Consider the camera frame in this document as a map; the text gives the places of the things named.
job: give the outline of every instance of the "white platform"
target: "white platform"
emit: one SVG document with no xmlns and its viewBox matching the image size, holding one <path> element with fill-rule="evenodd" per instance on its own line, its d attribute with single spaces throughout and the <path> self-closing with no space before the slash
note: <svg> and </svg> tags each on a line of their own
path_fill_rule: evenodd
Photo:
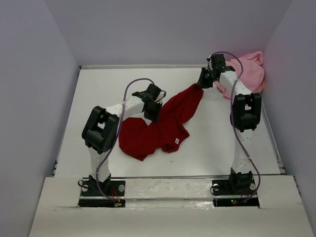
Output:
<svg viewBox="0 0 316 237">
<path fill-rule="evenodd" d="M 119 103 L 127 84 L 137 78 L 152 79 L 167 91 L 167 101 L 196 83 L 199 74 L 200 68 L 81 70 L 55 176 L 88 176 L 90 159 L 81 132 L 93 107 Z M 130 87 L 129 95 L 147 86 L 147 81 L 137 82 Z M 167 154 L 156 150 L 141 162 L 124 154 L 117 144 L 109 158 L 112 176 L 228 175 L 235 145 L 229 117 L 229 100 L 215 86 L 205 90 L 195 115 L 184 125 L 190 137 L 178 151 Z M 253 137 L 250 154 L 262 174 L 280 173 L 263 119 Z"/>
<path fill-rule="evenodd" d="M 46 178 L 30 237 L 313 237 L 291 176 L 262 177 L 260 208 L 214 208 L 211 179 L 127 179 L 126 208 L 81 208 L 79 178 Z"/>
</svg>

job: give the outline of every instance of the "red wire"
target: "red wire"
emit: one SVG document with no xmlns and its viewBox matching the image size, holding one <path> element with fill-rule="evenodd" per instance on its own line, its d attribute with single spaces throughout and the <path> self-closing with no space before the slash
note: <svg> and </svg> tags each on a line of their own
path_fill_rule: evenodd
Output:
<svg viewBox="0 0 316 237">
<path fill-rule="evenodd" d="M 249 198 L 249 192 L 247 188 L 246 188 L 246 192 L 247 192 L 247 198 Z"/>
<path fill-rule="evenodd" d="M 118 194 L 117 194 L 117 191 L 115 190 L 115 188 L 112 186 L 112 189 L 114 190 L 114 192 L 115 192 L 115 195 L 117 196 L 117 198 L 118 198 L 118 201 L 120 202 L 120 199 L 119 199 L 119 196 L 118 196 Z"/>
<path fill-rule="evenodd" d="M 112 189 L 111 189 L 111 195 L 112 195 L 112 197 L 113 197 L 113 202 L 114 202 L 114 204 L 115 204 L 115 199 L 114 199 L 114 194 L 113 194 Z"/>
<path fill-rule="evenodd" d="M 238 199 L 237 203 L 242 199 L 243 191 L 241 191 L 241 197 Z"/>
</svg>

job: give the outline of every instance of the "red t-shirt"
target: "red t-shirt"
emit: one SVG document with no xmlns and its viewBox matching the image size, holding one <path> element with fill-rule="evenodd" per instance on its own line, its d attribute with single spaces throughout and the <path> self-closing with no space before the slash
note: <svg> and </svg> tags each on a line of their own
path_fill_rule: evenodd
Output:
<svg viewBox="0 0 316 237">
<path fill-rule="evenodd" d="M 193 84 L 163 105 L 157 122 L 147 125 L 142 118 L 126 119 L 118 137 L 119 147 L 141 161 L 157 148 L 168 153 L 177 151 L 189 137 L 182 124 L 192 118 L 202 96 L 203 90 Z"/>
</svg>

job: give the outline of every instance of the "gray wall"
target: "gray wall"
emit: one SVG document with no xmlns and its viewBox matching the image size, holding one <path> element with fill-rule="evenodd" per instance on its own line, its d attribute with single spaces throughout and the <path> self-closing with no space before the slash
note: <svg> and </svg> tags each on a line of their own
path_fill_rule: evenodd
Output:
<svg viewBox="0 0 316 237">
<path fill-rule="evenodd" d="M 1 0 L 0 32 L 0 236 L 26 237 L 79 69 L 43 0 Z"/>
<path fill-rule="evenodd" d="M 263 49 L 291 0 L 46 0 L 79 65 L 201 64 Z"/>
<path fill-rule="evenodd" d="M 316 1 L 294 0 L 266 49 L 266 103 L 282 160 L 316 234 Z"/>
</svg>

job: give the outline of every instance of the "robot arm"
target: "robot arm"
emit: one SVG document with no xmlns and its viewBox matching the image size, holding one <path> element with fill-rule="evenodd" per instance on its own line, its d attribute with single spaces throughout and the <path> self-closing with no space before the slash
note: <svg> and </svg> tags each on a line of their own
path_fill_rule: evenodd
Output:
<svg viewBox="0 0 316 237">
<path fill-rule="evenodd" d="M 89 147 L 91 159 L 92 171 L 89 175 L 89 188 L 97 190 L 97 167 L 112 147 L 117 135 L 119 120 L 125 120 L 135 114 L 144 112 L 145 118 L 157 121 L 164 96 L 165 91 L 154 84 L 150 84 L 146 91 L 135 92 L 122 103 L 105 109 L 99 106 L 93 108 L 82 132 L 82 138 L 85 140 L 86 146 Z M 125 109 L 122 118 L 123 103 Z M 110 178 L 109 161 L 106 159 L 98 170 L 98 180 L 103 191 L 106 191 L 110 185 Z"/>
<path fill-rule="evenodd" d="M 244 189 L 249 189 L 251 194 L 250 186 L 254 183 L 252 164 L 245 150 L 250 150 L 254 130 L 260 122 L 261 95 L 252 93 L 238 80 L 234 68 L 226 66 L 223 54 L 212 55 L 210 61 L 206 68 L 202 68 L 197 86 L 210 88 L 214 81 L 219 81 L 228 91 L 233 90 L 230 119 L 236 133 L 231 174 L 228 180 L 213 180 L 214 195 L 239 195 Z"/>
</svg>

